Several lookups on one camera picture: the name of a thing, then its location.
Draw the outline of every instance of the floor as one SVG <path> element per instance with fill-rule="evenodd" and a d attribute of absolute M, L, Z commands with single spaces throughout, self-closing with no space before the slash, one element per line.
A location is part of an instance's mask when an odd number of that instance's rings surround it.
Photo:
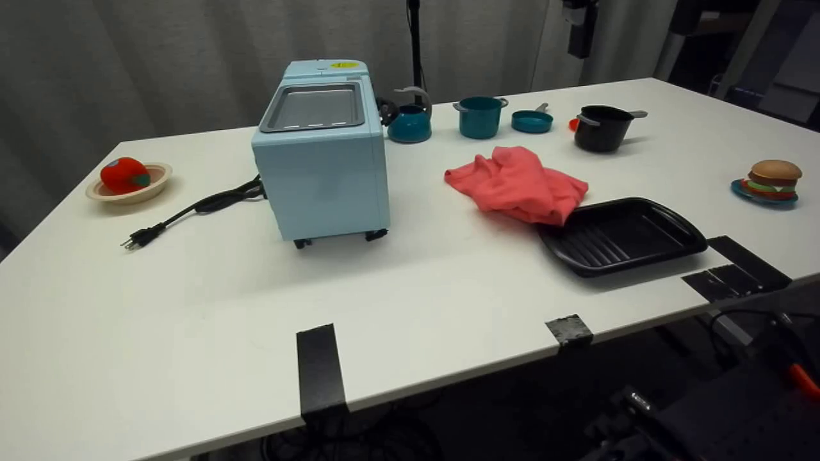
<path fill-rule="evenodd" d="M 820 285 L 743 307 L 820 313 Z M 329 420 L 311 432 L 295 430 L 233 445 L 203 461 L 563 461 L 593 448 L 583 429 L 624 388 L 656 404 L 716 377 L 706 330 L 697 320 L 670 324 L 593 348 L 472 379 L 388 408 Z"/>

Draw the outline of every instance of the small bowl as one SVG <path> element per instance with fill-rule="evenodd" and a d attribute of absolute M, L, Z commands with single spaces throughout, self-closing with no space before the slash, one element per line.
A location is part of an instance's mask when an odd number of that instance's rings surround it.
<path fill-rule="evenodd" d="M 92 183 L 85 194 L 95 203 L 103 203 L 103 206 L 133 206 L 133 203 L 145 203 L 150 197 L 156 197 L 169 178 L 172 178 L 172 166 L 163 166 L 163 163 L 145 163 L 147 175 L 150 175 L 150 184 L 141 188 L 141 190 L 133 190 L 133 192 L 126 192 L 126 194 L 114 194 L 110 190 L 105 190 L 105 184 L 97 180 Z"/>

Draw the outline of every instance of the towel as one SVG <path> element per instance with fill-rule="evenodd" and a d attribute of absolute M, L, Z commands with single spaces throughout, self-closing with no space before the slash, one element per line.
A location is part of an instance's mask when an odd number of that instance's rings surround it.
<path fill-rule="evenodd" d="M 546 225 L 563 225 L 589 190 L 580 180 L 541 166 L 538 157 L 522 146 L 498 146 L 491 160 L 475 157 L 472 163 L 442 172 L 442 180 L 478 211 Z"/>

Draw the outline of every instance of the table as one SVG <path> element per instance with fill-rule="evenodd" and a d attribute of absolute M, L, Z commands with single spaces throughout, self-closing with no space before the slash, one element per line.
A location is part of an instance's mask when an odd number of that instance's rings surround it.
<path fill-rule="evenodd" d="M 169 190 L 138 211 L 100 211 L 85 188 L 0 266 L 0 459 L 174 459 L 302 425 L 295 335 L 332 324 L 350 409 L 559 353 L 548 320 L 578 315 L 593 341 L 701 309 L 682 283 L 715 252 L 580 279 L 519 224 L 482 215 L 442 172 L 491 146 L 528 146 L 589 183 L 587 203 L 650 197 L 705 236 L 792 279 L 820 275 L 820 135 L 657 79 L 509 96 L 491 140 L 459 135 L 436 105 L 432 138 L 386 143 L 392 229 L 381 240 L 276 236 L 264 203 L 188 217 L 141 252 L 121 240 L 256 175 L 251 129 L 121 143 L 160 162 Z M 509 130 L 548 102 L 548 135 Z M 647 110 L 618 157 L 572 143 L 580 105 Z M 739 203 L 730 180 L 765 157 L 803 169 L 800 207 Z"/>

